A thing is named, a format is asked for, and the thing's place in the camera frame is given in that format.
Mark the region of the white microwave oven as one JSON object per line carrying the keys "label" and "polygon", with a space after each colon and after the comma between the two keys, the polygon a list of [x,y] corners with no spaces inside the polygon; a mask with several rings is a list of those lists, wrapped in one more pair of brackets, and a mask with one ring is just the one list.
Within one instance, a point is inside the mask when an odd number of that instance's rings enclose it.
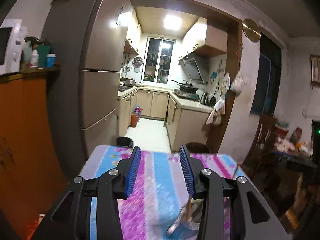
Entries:
{"label": "white microwave oven", "polygon": [[6,19],[1,25],[1,69],[6,75],[20,71],[22,46],[27,27],[22,26],[21,19]]}

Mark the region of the brown ceramic pot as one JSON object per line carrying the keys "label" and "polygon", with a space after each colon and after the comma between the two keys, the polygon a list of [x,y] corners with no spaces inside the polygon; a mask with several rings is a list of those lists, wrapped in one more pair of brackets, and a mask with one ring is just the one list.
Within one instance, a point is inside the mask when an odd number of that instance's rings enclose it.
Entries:
{"label": "brown ceramic pot", "polygon": [[209,148],[198,142],[189,142],[186,144],[186,147],[190,153],[199,153],[199,154],[209,154]]}

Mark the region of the grey refrigerator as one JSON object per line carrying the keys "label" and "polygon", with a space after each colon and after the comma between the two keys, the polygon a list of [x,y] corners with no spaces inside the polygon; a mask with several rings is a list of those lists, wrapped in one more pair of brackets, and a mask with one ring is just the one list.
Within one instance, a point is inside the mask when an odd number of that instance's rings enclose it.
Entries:
{"label": "grey refrigerator", "polygon": [[118,136],[117,96],[130,0],[53,0],[42,38],[52,43],[58,76],[47,108],[64,174],[77,175],[93,150]]}

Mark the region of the white hanging plastic bag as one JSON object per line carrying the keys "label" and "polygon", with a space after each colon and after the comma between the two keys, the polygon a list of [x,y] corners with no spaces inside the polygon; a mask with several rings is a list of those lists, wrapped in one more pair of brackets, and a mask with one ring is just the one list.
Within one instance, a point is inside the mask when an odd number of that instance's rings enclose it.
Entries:
{"label": "white hanging plastic bag", "polygon": [[244,88],[244,85],[245,85],[245,83],[243,80],[242,73],[240,71],[238,71],[238,73],[236,74],[236,76],[231,84],[230,90],[236,94],[241,94],[242,90]]}

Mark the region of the kitchen window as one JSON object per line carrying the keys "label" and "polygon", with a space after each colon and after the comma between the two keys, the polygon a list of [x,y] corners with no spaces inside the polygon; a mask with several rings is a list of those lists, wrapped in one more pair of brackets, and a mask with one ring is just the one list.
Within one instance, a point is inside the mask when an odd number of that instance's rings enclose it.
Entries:
{"label": "kitchen window", "polygon": [[148,38],[143,81],[168,83],[174,44],[173,40]]}

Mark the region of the dark wooden side table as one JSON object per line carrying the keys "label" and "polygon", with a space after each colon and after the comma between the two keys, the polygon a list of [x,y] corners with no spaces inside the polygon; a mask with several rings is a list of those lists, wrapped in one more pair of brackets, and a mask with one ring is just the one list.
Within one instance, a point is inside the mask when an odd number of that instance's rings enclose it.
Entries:
{"label": "dark wooden side table", "polygon": [[301,154],[272,151],[262,157],[254,183],[287,233],[319,218],[317,165]]}

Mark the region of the range hood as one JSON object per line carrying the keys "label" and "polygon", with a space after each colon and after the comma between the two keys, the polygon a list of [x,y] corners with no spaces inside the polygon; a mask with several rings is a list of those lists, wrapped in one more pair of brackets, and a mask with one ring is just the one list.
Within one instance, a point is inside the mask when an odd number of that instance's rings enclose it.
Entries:
{"label": "range hood", "polygon": [[191,83],[205,84],[208,82],[209,61],[196,53],[190,53],[179,59],[185,73],[188,75]]}

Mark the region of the framed wall picture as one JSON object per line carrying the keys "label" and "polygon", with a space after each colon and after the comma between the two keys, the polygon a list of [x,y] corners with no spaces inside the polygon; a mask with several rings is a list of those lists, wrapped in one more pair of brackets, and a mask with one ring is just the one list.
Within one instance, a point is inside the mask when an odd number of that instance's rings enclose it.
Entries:
{"label": "framed wall picture", "polygon": [[320,86],[320,57],[310,55],[310,84],[315,87]]}

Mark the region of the round gold wall clock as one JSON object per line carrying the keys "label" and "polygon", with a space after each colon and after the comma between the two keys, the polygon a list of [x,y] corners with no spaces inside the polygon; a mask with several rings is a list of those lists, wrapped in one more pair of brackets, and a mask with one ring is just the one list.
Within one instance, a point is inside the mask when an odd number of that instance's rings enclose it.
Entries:
{"label": "round gold wall clock", "polygon": [[260,41],[260,28],[254,20],[250,18],[244,19],[242,22],[242,31],[251,42],[257,43]]}

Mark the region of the black trash bin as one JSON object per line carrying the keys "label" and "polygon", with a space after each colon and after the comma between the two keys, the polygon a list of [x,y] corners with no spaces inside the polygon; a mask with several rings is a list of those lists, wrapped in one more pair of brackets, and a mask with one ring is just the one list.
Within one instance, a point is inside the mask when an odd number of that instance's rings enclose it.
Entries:
{"label": "black trash bin", "polygon": [[128,137],[117,137],[116,146],[124,148],[134,148],[134,142],[131,138]]}

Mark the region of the black wok on stove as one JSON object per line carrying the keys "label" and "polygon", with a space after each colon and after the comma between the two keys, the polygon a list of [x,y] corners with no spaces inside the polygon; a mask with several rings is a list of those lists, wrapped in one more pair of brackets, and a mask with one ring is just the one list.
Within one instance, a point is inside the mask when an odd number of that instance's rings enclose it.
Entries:
{"label": "black wok on stove", "polygon": [[188,83],[186,80],[185,80],[185,83],[181,83],[176,80],[171,80],[171,81],[173,81],[179,85],[180,91],[195,94],[196,91],[198,90],[198,88],[194,87],[192,83]]}

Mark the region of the steel kettle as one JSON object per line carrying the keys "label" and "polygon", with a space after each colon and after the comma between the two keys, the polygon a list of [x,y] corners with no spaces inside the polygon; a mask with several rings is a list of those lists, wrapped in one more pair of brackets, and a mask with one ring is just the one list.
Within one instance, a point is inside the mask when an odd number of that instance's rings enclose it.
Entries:
{"label": "steel kettle", "polygon": [[209,106],[209,101],[210,101],[209,93],[203,92],[200,98],[200,104]]}

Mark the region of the white bottle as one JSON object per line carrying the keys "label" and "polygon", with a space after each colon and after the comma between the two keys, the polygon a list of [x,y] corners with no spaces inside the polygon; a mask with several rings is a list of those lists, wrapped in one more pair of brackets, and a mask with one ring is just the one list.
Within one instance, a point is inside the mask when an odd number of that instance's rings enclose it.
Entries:
{"label": "white bottle", "polygon": [[38,50],[33,50],[30,58],[30,67],[31,68],[37,68],[39,61],[39,52]]}

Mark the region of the floral striped tablecloth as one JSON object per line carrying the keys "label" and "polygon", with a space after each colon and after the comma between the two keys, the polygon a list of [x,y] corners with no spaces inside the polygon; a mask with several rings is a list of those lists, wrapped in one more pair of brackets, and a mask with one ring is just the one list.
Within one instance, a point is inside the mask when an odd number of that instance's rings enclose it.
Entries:
{"label": "floral striped tablecloth", "polygon": [[[167,229],[187,203],[188,193],[178,153],[143,151],[133,193],[128,200],[118,200],[123,239],[170,239]],[[97,146],[80,172],[92,179],[116,168],[121,159],[130,157],[132,150],[122,147]],[[231,179],[236,161],[227,154],[191,154],[204,167],[223,178]],[[247,175],[239,167],[237,176]],[[231,239],[231,223],[227,198],[224,200],[223,239]],[[97,198],[92,198],[90,239],[97,239]]]}

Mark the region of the wooden dining chair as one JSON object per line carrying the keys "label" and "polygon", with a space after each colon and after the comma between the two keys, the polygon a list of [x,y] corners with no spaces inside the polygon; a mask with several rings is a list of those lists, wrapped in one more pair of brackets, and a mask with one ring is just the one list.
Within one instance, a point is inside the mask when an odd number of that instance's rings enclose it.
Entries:
{"label": "wooden dining chair", "polygon": [[241,168],[249,176],[253,178],[258,169],[262,157],[267,153],[275,141],[275,125],[277,119],[273,116],[262,114],[259,119],[257,131],[253,142],[241,164]]}

